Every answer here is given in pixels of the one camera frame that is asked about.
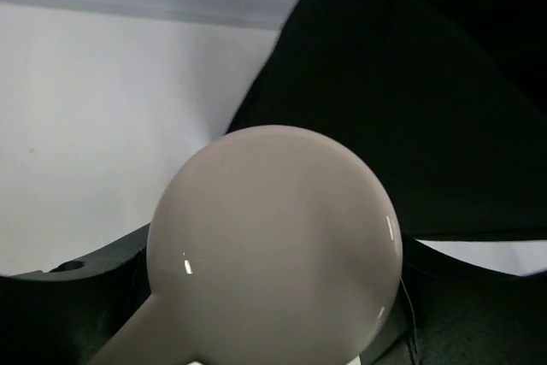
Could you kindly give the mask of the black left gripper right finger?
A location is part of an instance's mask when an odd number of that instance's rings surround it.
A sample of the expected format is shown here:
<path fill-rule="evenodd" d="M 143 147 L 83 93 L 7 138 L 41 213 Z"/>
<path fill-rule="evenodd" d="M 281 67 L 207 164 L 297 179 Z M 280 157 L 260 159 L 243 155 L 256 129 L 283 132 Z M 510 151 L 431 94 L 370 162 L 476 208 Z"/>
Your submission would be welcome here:
<path fill-rule="evenodd" d="M 544 364 L 546 274 L 503 274 L 403 237 L 403 283 L 363 364 Z"/>

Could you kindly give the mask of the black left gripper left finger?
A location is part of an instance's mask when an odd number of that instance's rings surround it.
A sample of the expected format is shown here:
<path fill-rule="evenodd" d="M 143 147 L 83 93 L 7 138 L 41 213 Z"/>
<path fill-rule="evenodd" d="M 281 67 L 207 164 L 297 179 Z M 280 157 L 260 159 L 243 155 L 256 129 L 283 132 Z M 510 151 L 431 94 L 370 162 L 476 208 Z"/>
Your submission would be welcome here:
<path fill-rule="evenodd" d="M 1 278 L 1 362 L 84 364 L 150 295 L 143 226 L 49 271 Z"/>

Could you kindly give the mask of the grey bottle beige cap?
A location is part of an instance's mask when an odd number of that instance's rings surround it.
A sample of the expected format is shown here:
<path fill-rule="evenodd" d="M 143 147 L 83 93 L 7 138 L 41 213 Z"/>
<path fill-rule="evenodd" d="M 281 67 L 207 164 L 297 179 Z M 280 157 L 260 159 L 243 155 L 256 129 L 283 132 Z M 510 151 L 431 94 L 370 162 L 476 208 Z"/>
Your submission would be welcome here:
<path fill-rule="evenodd" d="M 207 145 L 150 223 L 150 296 L 95 364 L 347 364 L 379 333 L 403 266 L 372 170 L 310 130 Z"/>

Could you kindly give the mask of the black canvas bag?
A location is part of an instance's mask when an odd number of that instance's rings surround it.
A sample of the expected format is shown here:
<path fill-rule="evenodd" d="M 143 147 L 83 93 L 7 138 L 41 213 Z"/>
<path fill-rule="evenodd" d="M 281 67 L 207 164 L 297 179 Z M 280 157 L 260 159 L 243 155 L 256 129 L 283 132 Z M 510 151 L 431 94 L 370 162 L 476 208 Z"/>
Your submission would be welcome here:
<path fill-rule="evenodd" d="M 420 239 L 546 236 L 546 0 L 299 0 L 229 126 L 304 127 Z"/>

